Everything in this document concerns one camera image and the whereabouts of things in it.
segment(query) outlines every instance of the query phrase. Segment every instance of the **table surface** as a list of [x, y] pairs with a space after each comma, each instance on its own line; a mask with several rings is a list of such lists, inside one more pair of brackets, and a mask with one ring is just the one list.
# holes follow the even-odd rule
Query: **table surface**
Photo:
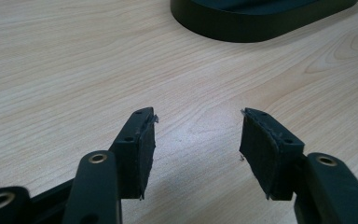
[[0, 0], [0, 187], [35, 196], [73, 178], [147, 106], [153, 169], [124, 223], [296, 223], [294, 202], [267, 201], [240, 160], [241, 109], [358, 177], [358, 3], [241, 44], [190, 32], [168, 0]]

